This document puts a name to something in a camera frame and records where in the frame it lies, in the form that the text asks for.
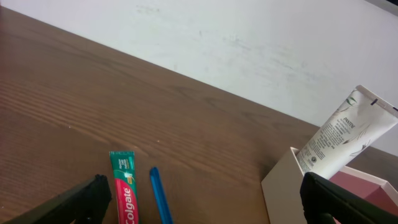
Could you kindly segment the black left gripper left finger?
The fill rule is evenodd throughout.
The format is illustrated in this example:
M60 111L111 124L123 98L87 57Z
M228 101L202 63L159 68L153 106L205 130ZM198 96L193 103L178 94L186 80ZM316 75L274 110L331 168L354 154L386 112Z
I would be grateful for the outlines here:
M101 224L112 199L105 175L95 175L6 224Z

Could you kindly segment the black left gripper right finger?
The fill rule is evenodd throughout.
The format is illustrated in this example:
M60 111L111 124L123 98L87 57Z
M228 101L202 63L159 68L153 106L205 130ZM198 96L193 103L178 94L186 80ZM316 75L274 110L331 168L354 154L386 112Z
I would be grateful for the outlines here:
M300 187L303 214L308 224L396 224L387 212L313 172L307 172Z

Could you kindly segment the white Pantene tube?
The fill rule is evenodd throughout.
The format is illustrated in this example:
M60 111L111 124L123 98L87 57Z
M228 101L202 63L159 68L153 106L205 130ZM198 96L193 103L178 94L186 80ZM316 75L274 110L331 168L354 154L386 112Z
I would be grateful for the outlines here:
M396 124L397 108L358 85L298 152L298 164L330 179Z

